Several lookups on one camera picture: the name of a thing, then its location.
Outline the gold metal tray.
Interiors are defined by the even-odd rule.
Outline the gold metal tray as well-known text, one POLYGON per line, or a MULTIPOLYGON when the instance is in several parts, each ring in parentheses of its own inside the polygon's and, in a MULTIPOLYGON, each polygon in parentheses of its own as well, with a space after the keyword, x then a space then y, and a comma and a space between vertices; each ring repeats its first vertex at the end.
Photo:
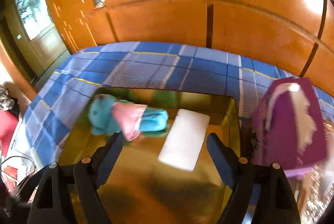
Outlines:
MULTIPOLYGON (((208 133, 239 152, 238 108, 235 99, 162 89, 100 88, 138 104, 165 109, 169 124, 180 109, 209 116, 208 133)), ((202 146, 193 171, 158 160, 166 134, 141 134, 123 149, 108 181, 98 194, 112 223, 216 223, 230 196, 206 146, 202 146)))

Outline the blue plush toy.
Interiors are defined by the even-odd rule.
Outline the blue plush toy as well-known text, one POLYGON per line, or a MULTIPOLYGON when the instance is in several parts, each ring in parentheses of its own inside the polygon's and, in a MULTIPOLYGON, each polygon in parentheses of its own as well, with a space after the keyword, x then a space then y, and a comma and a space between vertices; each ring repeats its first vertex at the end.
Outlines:
POLYGON ((127 142, 132 142, 140 135, 163 135, 169 116, 163 109, 117 99, 110 94, 99 94, 89 106, 88 119, 92 135, 121 133, 127 142))

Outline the patterned grey cloth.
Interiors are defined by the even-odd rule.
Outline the patterned grey cloth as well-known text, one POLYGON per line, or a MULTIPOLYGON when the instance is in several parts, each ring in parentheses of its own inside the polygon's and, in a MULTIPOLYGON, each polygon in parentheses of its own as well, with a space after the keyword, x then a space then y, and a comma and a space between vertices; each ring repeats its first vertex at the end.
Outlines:
POLYGON ((0 109, 2 111, 11 110, 15 106, 14 99, 10 96, 7 88, 0 85, 0 109))

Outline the white soft pack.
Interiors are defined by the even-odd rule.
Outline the white soft pack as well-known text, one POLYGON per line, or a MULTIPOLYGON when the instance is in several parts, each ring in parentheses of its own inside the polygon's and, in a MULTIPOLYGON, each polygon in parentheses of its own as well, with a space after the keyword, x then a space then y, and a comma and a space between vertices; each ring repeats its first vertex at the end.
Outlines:
POLYGON ((171 167, 192 172, 204 143, 210 117, 179 109, 158 160, 171 167))

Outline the glass panel door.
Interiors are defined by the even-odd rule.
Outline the glass panel door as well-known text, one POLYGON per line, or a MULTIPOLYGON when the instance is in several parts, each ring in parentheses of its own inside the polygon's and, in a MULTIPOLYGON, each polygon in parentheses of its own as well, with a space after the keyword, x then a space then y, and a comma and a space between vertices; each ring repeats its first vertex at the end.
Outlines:
POLYGON ((5 20, 15 47, 32 70, 32 79, 40 78, 66 53, 45 0, 4 0, 5 20))

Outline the blue plaid tablecloth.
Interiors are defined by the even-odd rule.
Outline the blue plaid tablecloth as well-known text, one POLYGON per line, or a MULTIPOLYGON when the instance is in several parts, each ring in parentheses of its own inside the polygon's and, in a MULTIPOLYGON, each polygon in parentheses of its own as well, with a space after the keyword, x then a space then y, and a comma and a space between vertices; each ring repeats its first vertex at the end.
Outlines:
POLYGON ((277 66, 214 49, 157 42, 111 43, 66 58, 23 117, 17 142, 41 168, 55 161, 89 98, 100 87, 160 88, 228 95, 248 118, 276 79, 277 66))

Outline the purple tissue box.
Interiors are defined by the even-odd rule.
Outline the purple tissue box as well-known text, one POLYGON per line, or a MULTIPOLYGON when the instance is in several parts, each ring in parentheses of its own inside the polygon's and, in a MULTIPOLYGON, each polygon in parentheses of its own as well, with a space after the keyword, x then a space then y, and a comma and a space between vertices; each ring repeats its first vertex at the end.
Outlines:
POLYGON ((254 164, 278 163, 288 178, 303 176, 327 159, 320 105, 308 78, 273 81, 256 107, 254 164))

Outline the red bag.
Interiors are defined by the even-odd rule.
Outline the red bag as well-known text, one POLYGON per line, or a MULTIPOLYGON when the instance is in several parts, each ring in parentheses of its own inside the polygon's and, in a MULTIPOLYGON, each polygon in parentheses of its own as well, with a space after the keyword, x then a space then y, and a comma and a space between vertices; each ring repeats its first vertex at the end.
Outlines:
POLYGON ((1 154, 6 157, 19 119, 9 111, 0 111, 1 154))

